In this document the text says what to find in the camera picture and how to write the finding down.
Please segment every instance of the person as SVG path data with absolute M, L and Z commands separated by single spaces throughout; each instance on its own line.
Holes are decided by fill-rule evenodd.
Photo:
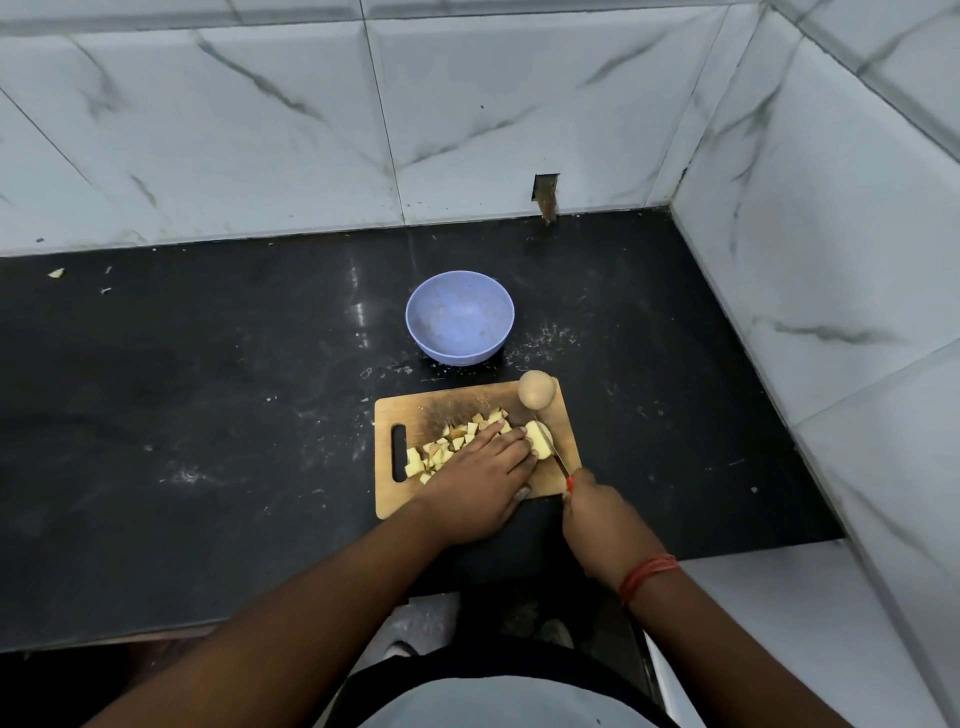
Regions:
M 537 458 L 522 427 L 494 437 L 500 427 L 479 433 L 373 531 L 261 596 L 88 725 L 310 725 L 418 575 L 445 548 L 490 536 L 516 509 Z M 588 471 L 574 475 L 565 498 L 566 541 L 602 584 L 619 591 L 638 564 L 663 562 L 663 544 L 636 510 Z M 648 575 L 626 598 L 708 728 L 849 726 L 683 570 Z M 361 670 L 327 720 L 330 728 L 423 724 L 675 725 L 587 655 L 508 638 Z

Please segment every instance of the forearm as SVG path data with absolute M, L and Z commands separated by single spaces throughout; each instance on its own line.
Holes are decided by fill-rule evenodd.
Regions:
M 708 728 L 850 728 L 681 570 L 648 579 L 630 609 Z
M 444 544 L 411 503 L 262 596 L 91 725 L 296 725 Z

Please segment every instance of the cutting board handle hole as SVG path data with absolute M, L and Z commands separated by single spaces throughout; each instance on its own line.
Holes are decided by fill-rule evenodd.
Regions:
M 390 461 L 393 463 L 394 483 L 407 479 L 407 427 L 394 425 L 390 428 Z

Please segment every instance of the white marble tile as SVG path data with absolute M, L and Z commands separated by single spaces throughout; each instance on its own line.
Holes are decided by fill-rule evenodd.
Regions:
M 138 233 L 0 94 L 0 255 L 135 245 Z
M 674 210 L 795 424 L 960 336 L 960 165 L 764 15 Z
M 756 3 L 757 0 L 732 0 Z M 725 5 L 731 0 L 362 0 L 368 20 L 450 15 L 501 15 L 525 12 L 575 12 Z
M 665 205 L 673 197 L 759 19 L 759 5 L 732 5 L 727 9 L 646 206 Z
M 788 17 L 960 158 L 956 0 L 775 0 Z
M 232 0 L 0 0 L 0 31 L 15 34 L 181 28 L 235 22 Z
M 939 676 L 955 716 L 960 716 L 958 401 L 960 342 L 796 429 L 834 505 Z
M 227 0 L 244 23 L 360 20 L 360 0 Z
M 855 728 L 946 728 L 846 542 L 697 559 L 684 569 Z M 672 670 L 658 669 L 658 680 L 681 728 L 701 728 Z
M 151 243 L 402 219 L 361 22 L 4 38 L 0 87 Z
M 368 24 L 408 223 L 642 206 L 723 8 Z

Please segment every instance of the hand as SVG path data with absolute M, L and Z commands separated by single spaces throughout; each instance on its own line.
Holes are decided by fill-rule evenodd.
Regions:
M 564 538 L 588 576 L 615 592 L 644 559 L 665 552 L 660 539 L 634 506 L 593 473 L 573 474 L 573 493 L 564 497 Z
M 410 501 L 424 506 L 436 524 L 443 545 L 466 544 L 490 536 L 516 509 L 537 456 L 523 427 L 494 437 L 500 420 L 477 433 L 473 441 L 447 460 Z

